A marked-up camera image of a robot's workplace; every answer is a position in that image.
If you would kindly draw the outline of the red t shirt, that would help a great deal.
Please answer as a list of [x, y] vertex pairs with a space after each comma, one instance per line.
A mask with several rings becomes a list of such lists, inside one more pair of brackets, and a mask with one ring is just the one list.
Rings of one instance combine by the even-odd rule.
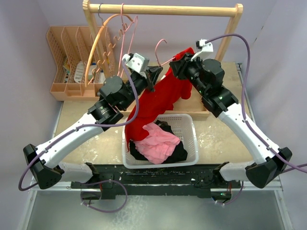
[[189, 80], [177, 79], [169, 68], [165, 77], [155, 85], [155, 91], [145, 90], [139, 98], [139, 111], [136, 118], [125, 126], [126, 145], [129, 142], [145, 139], [149, 132], [144, 125], [152, 123], [158, 115], [173, 110], [178, 99], [187, 100], [191, 96], [192, 84]]

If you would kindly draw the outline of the pink t shirt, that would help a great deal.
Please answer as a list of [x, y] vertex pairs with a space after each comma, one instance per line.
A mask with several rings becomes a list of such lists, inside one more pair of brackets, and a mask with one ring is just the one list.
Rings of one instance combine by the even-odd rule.
[[143, 126], [149, 135], [140, 141], [134, 141], [136, 150], [153, 164], [162, 164], [171, 156], [180, 143], [180, 139], [170, 132], [163, 131], [155, 123]]

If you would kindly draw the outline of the black t shirt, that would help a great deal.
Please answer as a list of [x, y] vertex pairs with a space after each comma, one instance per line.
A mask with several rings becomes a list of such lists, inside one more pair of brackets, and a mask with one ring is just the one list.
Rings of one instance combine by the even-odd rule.
[[[156, 125], [158, 125], [163, 131], [166, 132], [170, 132], [172, 134], [173, 131], [171, 129], [171, 126], [165, 122], [165, 121], [160, 121], [160, 120], [156, 120], [156, 122], [154, 122]], [[137, 150], [136, 150], [136, 146], [134, 144], [135, 140], [130, 140], [128, 147], [130, 150], [130, 154], [136, 159], [136, 160], [140, 160], [140, 161], [148, 161], [142, 154], [140, 154]], [[167, 164], [167, 163], [176, 163], [176, 162], [180, 162], [180, 161], [185, 161], [187, 159], [187, 151], [184, 149], [183, 147], [183, 143], [182, 141], [180, 141], [180, 143], [176, 146], [173, 154], [171, 156], [169, 156], [162, 164]]]

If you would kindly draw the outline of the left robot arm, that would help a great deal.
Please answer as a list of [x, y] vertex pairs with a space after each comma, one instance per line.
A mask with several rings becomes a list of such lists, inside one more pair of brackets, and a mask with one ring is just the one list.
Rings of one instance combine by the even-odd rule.
[[122, 111], [137, 103], [145, 89], [153, 89], [162, 70], [158, 66], [147, 67], [146, 77], [136, 71], [128, 72], [127, 82], [119, 76], [107, 78], [99, 90], [99, 100], [76, 123], [43, 144], [25, 146], [27, 170], [34, 176], [35, 184], [40, 189], [48, 189], [58, 182], [80, 182], [88, 188], [97, 186], [99, 172], [91, 163], [72, 164], [62, 160], [92, 137], [110, 127], [121, 126]]

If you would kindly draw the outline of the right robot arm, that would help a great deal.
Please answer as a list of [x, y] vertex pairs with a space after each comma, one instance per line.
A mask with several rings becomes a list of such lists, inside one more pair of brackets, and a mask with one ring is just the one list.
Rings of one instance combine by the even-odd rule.
[[224, 70], [215, 59], [202, 60], [186, 53], [170, 62], [174, 76], [188, 80], [201, 95], [204, 107], [226, 124], [244, 144], [253, 160], [241, 163], [225, 162], [214, 170], [213, 182], [225, 187], [232, 180], [250, 181], [264, 188], [285, 168], [292, 152], [271, 141], [242, 111], [241, 101], [223, 86]]

